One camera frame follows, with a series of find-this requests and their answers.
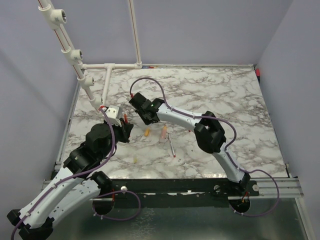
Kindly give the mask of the white PVC pipe frame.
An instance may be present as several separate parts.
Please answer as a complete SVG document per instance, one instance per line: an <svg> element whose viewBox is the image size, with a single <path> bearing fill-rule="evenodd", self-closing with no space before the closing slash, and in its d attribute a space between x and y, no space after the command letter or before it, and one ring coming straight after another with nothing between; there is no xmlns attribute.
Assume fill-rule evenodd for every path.
<svg viewBox="0 0 320 240"><path fill-rule="evenodd" d="M83 52L80 49L76 49L64 27L67 23L66 12L63 9L56 9L50 0L39 0L38 10L42 13L48 26L54 32L58 42L61 46L61 52L70 66L73 68L77 77L77 82L81 89L84 90L88 97L91 106L98 110L106 104L107 95L110 86L111 72L116 69L142 69L143 62L141 58L141 51L138 38L137 22L135 15L134 2L129 0L128 2L129 16L131 20L131 27L133 33L136 63L133 64L117 64L117 63L103 63L103 64L85 64L83 63ZM102 69L106 70L104 79L104 86L102 90L102 96L96 97L91 87L94 85L94 80L84 75L84 70Z"/></svg>

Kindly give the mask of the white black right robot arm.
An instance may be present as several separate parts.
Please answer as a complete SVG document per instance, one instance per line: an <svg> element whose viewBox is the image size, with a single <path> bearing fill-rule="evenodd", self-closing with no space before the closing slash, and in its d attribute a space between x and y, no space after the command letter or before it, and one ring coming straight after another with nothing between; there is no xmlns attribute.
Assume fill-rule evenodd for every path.
<svg viewBox="0 0 320 240"><path fill-rule="evenodd" d="M223 168L230 181L230 191L236 196L247 191L250 175L240 168L235 158L226 149L225 130L212 112L207 111L199 115L183 111L170 107L160 98L150 101L139 92L131 95L129 103L146 125L164 121L193 132L198 147L213 155Z"/></svg>

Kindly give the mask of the white red-tipped pen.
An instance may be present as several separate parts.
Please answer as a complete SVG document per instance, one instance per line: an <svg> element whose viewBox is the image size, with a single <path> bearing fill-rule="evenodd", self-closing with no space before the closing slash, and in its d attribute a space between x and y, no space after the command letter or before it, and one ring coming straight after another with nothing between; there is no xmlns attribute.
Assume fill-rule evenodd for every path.
<svg viewBox="0 0 320 240"><path fill-rule="evenodd" d="M174 146L173 146L173 142L172 142L172 138L171 138L170 134L168 134L168 141L169 141L169 144L170 144L172 156L175 158L176 157L176 152L175 152L175 149L174 149Z"/></svg>

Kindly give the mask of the aluminium rail frame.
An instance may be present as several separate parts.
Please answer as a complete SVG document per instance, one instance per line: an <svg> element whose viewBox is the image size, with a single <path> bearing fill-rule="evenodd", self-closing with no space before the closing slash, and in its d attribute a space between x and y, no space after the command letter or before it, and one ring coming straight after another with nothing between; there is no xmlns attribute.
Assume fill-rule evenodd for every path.
<svg viewBox="0 0 320 240"><path fill-rule="evenodd" d="M256 181L259 195L243 196L242 198L299 198L302 195L302 189L297 178L252 178L251 180ZM56 206L63 203L92 200L96 197L108 197L114 194L114 191L102 193L113 186L113 179L105 186L99 186L94 180L83 180L81 178L72 178L61 183L58 187L54 187L56 183L56 180L52 180L42 191L44 203Z"/></svg>

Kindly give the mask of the red black corner clamp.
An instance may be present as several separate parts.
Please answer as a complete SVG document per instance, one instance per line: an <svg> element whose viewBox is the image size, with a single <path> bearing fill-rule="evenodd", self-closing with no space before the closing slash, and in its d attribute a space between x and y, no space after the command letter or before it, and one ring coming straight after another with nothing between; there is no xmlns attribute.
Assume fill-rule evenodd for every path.
<svg viewBox="0 0 320 240"><path fill-rule="evenodd" d="M257 77L257 80L258 82L260 82L260 70L258 68L255 68L255 74L256 74L256 77Z"/></svg>

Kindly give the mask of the orange-yellow marker cap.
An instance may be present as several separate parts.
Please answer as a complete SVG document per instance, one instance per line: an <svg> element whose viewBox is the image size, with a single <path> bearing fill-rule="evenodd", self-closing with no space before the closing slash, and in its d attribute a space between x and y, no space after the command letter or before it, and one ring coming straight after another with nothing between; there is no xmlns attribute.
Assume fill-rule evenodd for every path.
<svg viewBox="0 0 320 240"><path fill-rule="evenodd" d="M145 130L145 132L144 132L144 136L145 137L148 137L149 136L149 134L150 134L150 128L147 128L146 130Z"/></svg>

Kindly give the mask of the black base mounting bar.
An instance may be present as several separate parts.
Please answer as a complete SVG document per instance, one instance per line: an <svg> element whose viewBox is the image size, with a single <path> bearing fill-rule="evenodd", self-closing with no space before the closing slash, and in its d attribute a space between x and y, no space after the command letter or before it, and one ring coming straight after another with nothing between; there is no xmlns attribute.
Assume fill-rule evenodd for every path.
<svg viewBox="0 0 320 240"><path fill-rule="evenodd" d="M240 189L227 178L113 179L112 187L95 197L92 204L101 211L108 208L227 208L230 200L259 196L257 182L250 180Z"/></svg>

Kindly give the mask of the pink orange-tipped marker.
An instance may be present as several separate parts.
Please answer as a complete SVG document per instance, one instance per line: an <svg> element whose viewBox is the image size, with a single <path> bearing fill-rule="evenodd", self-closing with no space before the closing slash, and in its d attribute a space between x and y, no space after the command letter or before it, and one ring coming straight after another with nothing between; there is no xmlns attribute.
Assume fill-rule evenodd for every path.
<svg viewBox="0 0 320 240"><path fill-rule="evenodd" d="M160 133L160 136L159 136L159 142L160 143L165 143L166 140L167 140L167 126L164 125L163 128L161 129L161 133Z"/></svg>

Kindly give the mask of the red orange-ended pen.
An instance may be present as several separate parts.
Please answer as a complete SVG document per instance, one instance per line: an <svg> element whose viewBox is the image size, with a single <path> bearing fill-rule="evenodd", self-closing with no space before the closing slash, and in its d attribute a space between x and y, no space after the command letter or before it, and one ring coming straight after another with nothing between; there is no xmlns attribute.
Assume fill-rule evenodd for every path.
<svg viewBox="0 0 320 240"><path fill-rule="evenodd" d="M128 123L128 117L127 117L127 114L124 114L124 121L125 121L125 123L126 123L126 124Z"/></svg>

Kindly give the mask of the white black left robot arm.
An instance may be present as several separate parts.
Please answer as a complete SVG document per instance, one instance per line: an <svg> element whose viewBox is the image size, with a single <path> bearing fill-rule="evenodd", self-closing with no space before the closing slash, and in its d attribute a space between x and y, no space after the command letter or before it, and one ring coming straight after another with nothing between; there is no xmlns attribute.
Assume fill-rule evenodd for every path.
<svg viewBox="0 0 320 240"><path fill-rule="evenodd" d="M18 233L23 240L46 240L55 225L81 203L113 196L112 180L99 169L115 153L117 143L129 143L133 127L124 119L119 125L95 124L44 190L25 207L7 214L14 225L11 238Z"/></svg>

